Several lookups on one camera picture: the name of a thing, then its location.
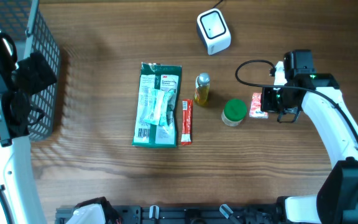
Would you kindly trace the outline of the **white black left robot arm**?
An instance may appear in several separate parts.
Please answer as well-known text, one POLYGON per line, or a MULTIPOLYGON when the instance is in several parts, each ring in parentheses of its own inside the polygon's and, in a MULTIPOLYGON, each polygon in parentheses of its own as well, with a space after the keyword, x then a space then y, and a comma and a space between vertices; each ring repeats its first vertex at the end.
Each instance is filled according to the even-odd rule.
POLYGON ((29 128, 45 116, 32 95, 57 82, 40 51, 19 60, 0 30, 0 223, 46 223, 34 180, 29 128))

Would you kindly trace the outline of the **red white tissue pack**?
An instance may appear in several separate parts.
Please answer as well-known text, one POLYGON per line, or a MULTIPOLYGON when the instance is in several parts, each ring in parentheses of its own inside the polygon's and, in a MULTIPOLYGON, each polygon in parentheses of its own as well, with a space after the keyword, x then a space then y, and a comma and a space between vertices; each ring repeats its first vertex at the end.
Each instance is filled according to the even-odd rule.
POLYGON ((267 112, 262 111, 261 96, 261 93, 253 93, 252 95, 249 111, 249 116, 251 118, 267 119, 269 117, 267 112))

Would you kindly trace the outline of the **red sachet stick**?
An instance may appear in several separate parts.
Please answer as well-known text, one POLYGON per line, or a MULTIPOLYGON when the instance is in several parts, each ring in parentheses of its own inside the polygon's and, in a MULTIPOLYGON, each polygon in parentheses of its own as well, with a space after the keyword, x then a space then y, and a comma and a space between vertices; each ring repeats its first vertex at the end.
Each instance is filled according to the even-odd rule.
POLYGON ((182 101, 183 106, 183 122, 181 145, 190 145, 191 141, 191 127, 192 127, 192 114, 193 114, 193 100, 185 99, 182 101))

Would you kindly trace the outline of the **yellow Vim liquid bottle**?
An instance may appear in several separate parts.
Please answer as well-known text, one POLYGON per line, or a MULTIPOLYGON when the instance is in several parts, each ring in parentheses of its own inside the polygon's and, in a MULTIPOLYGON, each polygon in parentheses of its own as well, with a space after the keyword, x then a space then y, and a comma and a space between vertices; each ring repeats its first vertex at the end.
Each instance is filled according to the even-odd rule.
POLYGON ((210 88, 210 77, 208 73, 200 73, 195 80, 195 101, 198 105, 204 106, 208 101, 210 88))

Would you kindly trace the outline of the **green 3M gloves packet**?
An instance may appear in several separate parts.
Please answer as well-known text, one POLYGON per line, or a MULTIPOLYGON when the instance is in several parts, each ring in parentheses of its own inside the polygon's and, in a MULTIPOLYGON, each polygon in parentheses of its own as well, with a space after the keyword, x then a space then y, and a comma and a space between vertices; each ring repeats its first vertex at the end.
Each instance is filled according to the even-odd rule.
POLYGON ((141 64, 133 146, 177 146, 175 111, 181 73, 180 65, 141 64))

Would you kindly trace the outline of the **green lid plastic jar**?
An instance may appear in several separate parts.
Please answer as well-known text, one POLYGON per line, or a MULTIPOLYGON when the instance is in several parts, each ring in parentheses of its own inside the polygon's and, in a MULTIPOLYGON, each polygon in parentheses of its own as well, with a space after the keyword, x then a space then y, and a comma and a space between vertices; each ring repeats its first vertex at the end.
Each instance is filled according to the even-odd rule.
POLYGON ((229 100, 223 109, 221 119, 227 126, 238 126, 247 114, 246 104, 239 99, 229 100))

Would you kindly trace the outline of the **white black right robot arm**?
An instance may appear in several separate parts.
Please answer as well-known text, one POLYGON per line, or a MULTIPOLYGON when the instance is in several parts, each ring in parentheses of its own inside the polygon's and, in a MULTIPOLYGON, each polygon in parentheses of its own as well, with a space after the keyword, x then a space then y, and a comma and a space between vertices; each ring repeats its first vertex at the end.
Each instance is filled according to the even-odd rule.
POLYGON ((330 73, 317 73, 310 50, 287 52, 262 89, 261 110, 306 114, 328 152, 332 170, 316 195, 283 197, 293 223, 358 223, 358 125, 330 73))

